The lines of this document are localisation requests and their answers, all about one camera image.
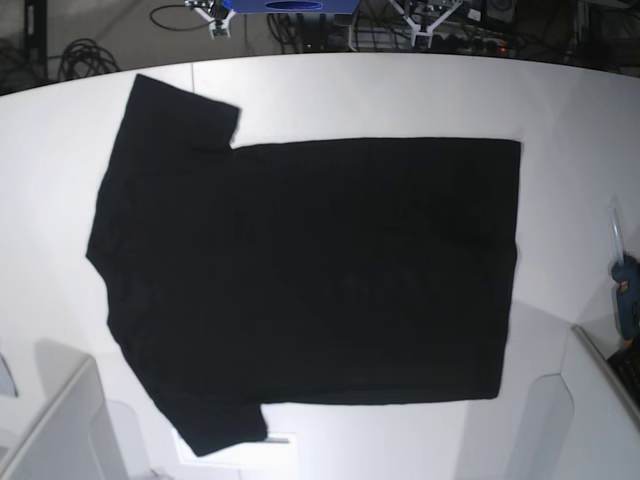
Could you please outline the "black T-shirt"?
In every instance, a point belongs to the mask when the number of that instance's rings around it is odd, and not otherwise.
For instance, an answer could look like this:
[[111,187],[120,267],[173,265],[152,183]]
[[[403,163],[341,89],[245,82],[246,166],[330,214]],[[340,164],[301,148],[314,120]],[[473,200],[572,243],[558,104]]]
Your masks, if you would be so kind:
[[265,439],[265,404],[497,397],[521,144],[233,148],[239,116],[137,76],[86,253],[113,338],[191,450]]

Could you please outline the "blue box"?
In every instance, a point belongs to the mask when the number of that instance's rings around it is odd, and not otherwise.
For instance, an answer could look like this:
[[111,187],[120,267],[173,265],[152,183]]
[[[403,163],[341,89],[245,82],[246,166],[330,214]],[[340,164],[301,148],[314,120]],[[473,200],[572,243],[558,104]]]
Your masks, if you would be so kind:
[[352,14],[360,0],[230,0],[223,5],[241,14],[325,13]]

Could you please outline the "power strip with red light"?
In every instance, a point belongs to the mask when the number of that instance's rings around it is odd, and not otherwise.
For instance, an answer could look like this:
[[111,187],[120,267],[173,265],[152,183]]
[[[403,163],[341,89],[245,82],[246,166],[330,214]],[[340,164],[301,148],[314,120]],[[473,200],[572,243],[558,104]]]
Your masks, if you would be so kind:
[[449,35],[438,44],[446,52],[464,55],[506,56],[509,44],[501,39]]

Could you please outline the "blue glue gun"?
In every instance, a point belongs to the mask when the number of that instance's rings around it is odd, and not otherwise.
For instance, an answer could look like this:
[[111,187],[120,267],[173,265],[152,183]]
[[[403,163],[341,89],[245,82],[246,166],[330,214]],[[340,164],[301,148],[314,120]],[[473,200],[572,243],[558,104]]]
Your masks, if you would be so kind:
[[614,245],[614,260],[610,275],[616,283],[615,301],[617,329],[624,340],[639,336],[639,261],[624,248],[622,230],[616,208],[608,207]]

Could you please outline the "black keyboard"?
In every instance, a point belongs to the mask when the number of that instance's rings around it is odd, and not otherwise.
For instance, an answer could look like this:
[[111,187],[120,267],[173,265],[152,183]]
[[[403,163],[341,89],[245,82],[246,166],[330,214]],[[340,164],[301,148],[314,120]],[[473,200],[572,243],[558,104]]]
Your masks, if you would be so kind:
[[640,354],[639,344],[633,343],[624,350],[619,350],[608,359],[614,373],[636,405],[640,402]]

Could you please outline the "white partition panel right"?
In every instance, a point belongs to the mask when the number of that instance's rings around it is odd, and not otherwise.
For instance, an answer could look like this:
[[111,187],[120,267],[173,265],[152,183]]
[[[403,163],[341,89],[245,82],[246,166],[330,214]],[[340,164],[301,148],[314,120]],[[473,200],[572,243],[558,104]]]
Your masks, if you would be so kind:
[[639,409],[578,326],[561,371],[529,389],[510,471],[514,479],[639,477]]

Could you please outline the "white partition panel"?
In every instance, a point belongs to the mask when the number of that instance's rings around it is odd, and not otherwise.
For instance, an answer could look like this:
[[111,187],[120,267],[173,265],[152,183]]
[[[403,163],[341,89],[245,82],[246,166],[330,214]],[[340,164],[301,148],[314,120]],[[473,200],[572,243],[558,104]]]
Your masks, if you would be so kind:
[[578,326],[561,371],[529,389],[510,471],[514,479],[639,477],[639,409]]
[[96,361],[84,356],[1,461],[3,479],[127,479]]

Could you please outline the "white partition panel left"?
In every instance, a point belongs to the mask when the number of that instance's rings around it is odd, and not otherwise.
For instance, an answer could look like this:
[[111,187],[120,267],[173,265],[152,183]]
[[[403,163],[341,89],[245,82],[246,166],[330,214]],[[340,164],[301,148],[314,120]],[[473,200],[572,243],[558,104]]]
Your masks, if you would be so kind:
[[96,361],[84,356],[1,461],[3,479],[127,479]]

